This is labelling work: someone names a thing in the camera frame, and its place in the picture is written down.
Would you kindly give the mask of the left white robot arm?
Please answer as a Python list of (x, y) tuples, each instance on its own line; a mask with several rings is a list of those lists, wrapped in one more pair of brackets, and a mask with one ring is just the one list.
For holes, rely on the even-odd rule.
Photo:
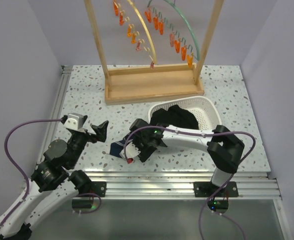
[(93, 190), (89, 176), (82, 170), (75, 170), (87, 143), (105, 142), (109, 122), (91, 124), (92, 132), (83, 127), (88, 116), (69, 113), (57, 122), (70, 132), (68, 141), (52, 141), (44, 152), (44, 160), (35, 168), (31, 176), (13, 160), (8, 150), (10, 136), (20, 127), (38, 123), (30, 120), (12, 128), (4, 140), (4, 150), (9, 161), (22, 174), (26, 187), (15, 202), (0, 215), (0, 240), (27, 240), (33, 229), (55, 208), (74, 197), (103, 197)]

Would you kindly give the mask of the green clip hanger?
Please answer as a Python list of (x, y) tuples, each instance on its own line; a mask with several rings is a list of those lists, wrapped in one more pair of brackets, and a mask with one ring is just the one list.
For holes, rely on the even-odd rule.
[(181, 61), (191, 65), (200, 60), (197, 36), (174, 0), (148, 0), (144, 17), (155, 42), (158, 63)]

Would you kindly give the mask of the black underwear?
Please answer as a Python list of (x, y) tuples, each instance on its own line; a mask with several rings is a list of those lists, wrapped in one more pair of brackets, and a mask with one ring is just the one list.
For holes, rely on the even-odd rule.
[(170, 124), (185, 129), (199, 129), (199, 123), (195, 116), (186, 109), (179, 107), (177, 104), (168, 108)]

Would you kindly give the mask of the black sock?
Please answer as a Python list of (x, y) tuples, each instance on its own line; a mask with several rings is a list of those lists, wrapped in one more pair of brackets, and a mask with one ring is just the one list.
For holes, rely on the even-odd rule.
[(177, 115), (172, 110), (164, 110), (163, 108), (155, 111), (150, 119), (150, 125), (156, 126), (158, 124), (177, 125)]

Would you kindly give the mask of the navy blue underwear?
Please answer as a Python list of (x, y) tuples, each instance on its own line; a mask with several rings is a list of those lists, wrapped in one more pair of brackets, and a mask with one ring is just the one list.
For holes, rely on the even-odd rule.
[(120, 140), (120, 141), (113, 142), (110, 145), (109, 154), (111, 156), (113, 156), (113, 157), (117, 157), (117, 158), (121, 158), (122, 159), (122, 157), (120, 156), (120, 152), (124, 149), (125, 143), (126, 143), (126, 140), (125, 139)]

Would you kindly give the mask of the yellow clip hanger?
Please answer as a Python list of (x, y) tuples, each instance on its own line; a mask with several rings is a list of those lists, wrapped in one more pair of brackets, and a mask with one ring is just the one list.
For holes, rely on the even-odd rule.
[(130, 39), (130, 43), (135, 46), (135, 51), (138, 53), (145, 52), (150, 59), (150, 68), (155, 69), (155, 65), (157, 64), (157, 54), (150, 31), (134, 1), (127, 0), (127, 3), (139, 20), (137, 25), (134, 24), (134, 21), (130, 18), (118, 0), (112, 1), (114, 14), (118, 17), (120, 26), (127, 26), (126, 36)]

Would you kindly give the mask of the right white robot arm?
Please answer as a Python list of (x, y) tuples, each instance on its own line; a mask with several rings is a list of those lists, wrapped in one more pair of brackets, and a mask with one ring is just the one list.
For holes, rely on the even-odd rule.
[(171, 124), (150, 125), (137, 119), (130, 127), (122, 157), (127, 161), (146, 161), (158, 147), (182, 147), (207, 152), (216, 169), (207, 187), (208, 194), (221, 196), (227, 191), (225, 183), (242, 162), (244, 143), (223, 125), (211, 131), (181, 128)]

